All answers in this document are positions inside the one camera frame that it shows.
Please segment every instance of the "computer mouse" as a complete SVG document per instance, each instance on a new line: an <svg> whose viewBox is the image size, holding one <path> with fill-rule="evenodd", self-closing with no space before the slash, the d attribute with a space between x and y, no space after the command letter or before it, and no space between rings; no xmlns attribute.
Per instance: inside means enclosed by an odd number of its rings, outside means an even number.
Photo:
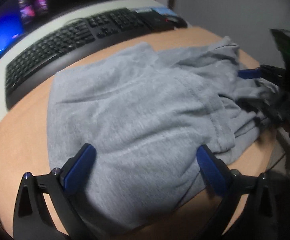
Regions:
<svg viewBox="0 0 290 240"><path fill-rule="evenodd" d="M168 15L166 19L173 23L176 28L187 28L187 22L181 17Z"/></svg>

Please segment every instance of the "screw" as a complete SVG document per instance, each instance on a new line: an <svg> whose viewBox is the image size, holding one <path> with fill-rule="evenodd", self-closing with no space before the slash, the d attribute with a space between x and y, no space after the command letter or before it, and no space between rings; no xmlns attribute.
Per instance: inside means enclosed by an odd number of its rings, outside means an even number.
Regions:
<svg viewBox="0 0 290 240"><path fill-rule="evenodd" d="M53 175L58 175L60 173L61 173L61 169L60 168L54 168L54 169L52 169L52 174Z"/></svg>
<svg viewBox="0 0 290 240"><path fill-rule="evenodd" d="M230 170L230 172L231 172L232 175L234 175L234 176L237 176L237 175L240 175L240 174L241 174L240 171L237 170L237 169L232 169L232 170Z"/></svg>
<svg viewBox="0 0 290 240"><path fill-rule="evenodd" d="M30 173L30 172L25 172L24 175L23 175L23 178L24 178L24 179L28 179L28 178L31 177L31 176L32 176L32 173Z"/></svg>

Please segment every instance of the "gray fabric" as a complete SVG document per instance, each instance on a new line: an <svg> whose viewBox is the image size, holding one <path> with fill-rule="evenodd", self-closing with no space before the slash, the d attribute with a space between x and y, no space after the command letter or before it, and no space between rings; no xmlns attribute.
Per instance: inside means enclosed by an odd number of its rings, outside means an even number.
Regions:
<svg viewBox="0 0 290 240"><path fill-rule="evenodd" d="M55 75L50 167L61 167L84 143L96 148L96 164L73 202L98 236L138 227L200 192L202 144L229 164L256 140L255 119L264 117L235 100L271 90L237 77L238 49L228 37L161 52L140 43Z"/></svg>

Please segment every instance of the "wooden desk surface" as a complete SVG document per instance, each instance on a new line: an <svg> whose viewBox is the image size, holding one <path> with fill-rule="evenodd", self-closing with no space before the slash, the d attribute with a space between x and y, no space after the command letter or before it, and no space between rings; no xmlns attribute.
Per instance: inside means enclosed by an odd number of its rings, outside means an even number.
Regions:
<svg viewBox="0 0 290 240"><path fill-rule="evenodd" d="M155 33L101 50L70 67L96 62L142 41L151 44L155 50L162 50L205 46L220 39L199 27ZM242 51L240 51L240 60L249 68L256 68L259 65L256 60ZM26 171L30 171L33 175L50 172L46 117L52 80L53 77L49 78L25 96L0 122L0 218L10 235L13 232L13 211L22 175ZM230 165L230 168L237 168L246 175L259 175L267 166L274 143L275 132L266 131L236 162ZM49 197L46 196L45 199L56 227L66 232ZM242 211L245 200L245 197L242 198L235 217ZM207 222L220 201L220 198L203 190L172 214L154 219L153 224L116 239L191 239Z"/></svg>

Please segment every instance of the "desktop wallpaper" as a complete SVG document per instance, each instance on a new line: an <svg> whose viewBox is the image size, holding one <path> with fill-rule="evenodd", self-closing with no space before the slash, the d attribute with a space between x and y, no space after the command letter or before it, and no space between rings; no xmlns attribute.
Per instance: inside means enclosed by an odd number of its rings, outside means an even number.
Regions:
<svg viewBox="0 0 290 240"><path fill-rule="evenodd" d="M0 7L0 54L23 32L18 1L8 0Z"/></svg>

